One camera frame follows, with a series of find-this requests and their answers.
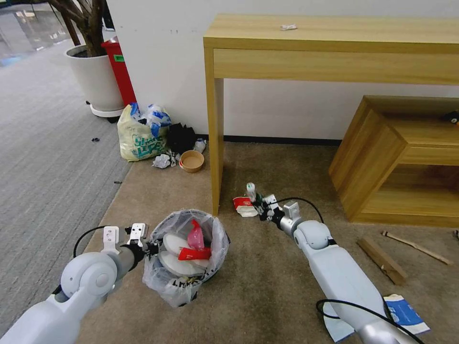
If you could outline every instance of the cardboard bowl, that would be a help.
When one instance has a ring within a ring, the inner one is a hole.
[[[196,150],[187,150],[180,157],[180,162],[185,171],[198,172],[204,163],[204,156]]]

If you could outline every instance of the black cable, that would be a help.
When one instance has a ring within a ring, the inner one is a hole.
[[[75,246],[73,247],[73,258],[75,258],[75,257],[77,256],[77,248],[78,248],[78,244],[80,243],[80,241],[81,241],[86,235],[88,235],[89,233],[94,232],[95,230],[101,229],[101,228],[103,228],[103,227],[105,227],[105,226],[99,226],[99,227],[90,229],[90,230],[84,232],[84,233],[78,238],[78,240],[77,240],[76,243],[75,243]]]
[[[375,312],[375,311],[372,311],[371,309],[369,308],[366,308],[366,307],[363,307],[363,306],[360,306],[356,303],[352,303],[352,302],[348,302],[348,301],[343,301],[343,300],[334,300],[334,299],[323,299],[323,300],[319,300],[316,302],[316,309],[317,311],[322,314],[323,316],[327,317],[327,318],[331,318],[331,319],[340,319],[340,317],[336,317],[336,316],[333,316],[333,315],[328,315],[328,314],[325,314],[325,312],[323,311],[323,309],[320,308],[320,305],[323,305],[325,302],[330,302],[330,303],[341,303],[341,304],[345,304],[345,305],[348,305],[348,306],[352,306],[352,307],[355,307],[355,308],[359,308],[363,311],[366,311],[368,313],[371,313],[375,316],[377,316],[378,318],[381,318],[383,319],[384,321],[388,322],[389,324],[391,324],[392,326],[395,326],[396,328],[402,330],[403,332],[405,332],[407,335],[409,335],[411,338],[413,338],[417,343],[419,344],[424,344],[424,342],[422,340],[420,340],[417,336],[415,336],[414,334],[412,334],[410,331],[408,331],[406,328],[404,328],[403,326],[400,326],[399,324],[397,324],[395,321],[393,321],[392,319],[389,319],[383,315],[380,315],[379,313]]]
[[[314,203],[312,203],[311,201],[308,201],[307,199],[305,198],[300,198],[300,197],[287,197],[287,198],[283,198],[281,200],[278,200],[277,202],[274,202],[274,203],[269,203],[267,205],[272,205],[272,204],[276,204],[276,203],[280,203],[280,202],[285,202],[285,201],[292,201],[292,200],[295,200],[295,201],[303,201],[303,202],[306,202],[308,203],[309,205],[311,205],[314,210],[317,212],[317,215],[319,215],[320,217],[320,221],[324,224],[324,218],[322,217],[322,214],[320,213],[320,211],[317,209],[317,207],[314,205]]]

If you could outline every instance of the black baseboard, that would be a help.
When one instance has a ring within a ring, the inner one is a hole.
[[[199,138],[209,139],[207,134],[198,134]],[[298,144],[310,146],[339,146],[341,140],[330,139],[299,139],[299,138],[278,138],[266,136],[235,136],[225,135],[223,140],[226,142],[253,142],[253,143],[277,143],[277,144]]]

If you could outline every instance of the trash can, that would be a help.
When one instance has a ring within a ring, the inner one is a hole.
[[[118,36],[110,38],[108,41],[102,43],[102,47],[107,52],[111,68],[115,74],[118,88],[123,98],[124,106],[130,103],[136,103],[134,90],[132,89],[131,79],[129,79],[128,69],[124,63],[123,53],[121,52],[120,43],[118,42]]]
[[[223,265],[230,240],[218,218],[196,209],[171,213],[151,233],[150,242],[161,243],[165,234],[172,233],[184,238],[193,229],[196,220],[202,228],[204,241],[210,243],[212,255],[209,264],[200,277],[184,278],[172,274],[162,266],[158,256],[145,259],[142,281],[172,307],[184,306],[197,296],[201,285],[214,276]]]

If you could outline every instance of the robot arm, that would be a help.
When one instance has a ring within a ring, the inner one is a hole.
[[[297,202],[290,201],[281,209],[274,195],[261,196],[256,193],[252,183],[247,184],[247,195],[262,221],[274,222],[294,239],[328,299],[352,302],[385,317],[381,294],[351,255],[336,244],[325,224],[314,220],[303,221]],[[367,311],[346,304],[331,305],[336,314],[355,329],[365,344],[416,343],[388,322]]]
[[[92,308],[103,304],[122,278],[145,254],[156,254],[157,244],[146,244],[146,224],[133,224],[126,245],[119,245],[118,227],[104,227],[104,249],[72,259],[61,284],[45,301],[28,309],[0,339],[0,344],[72,344],[80,322]]]

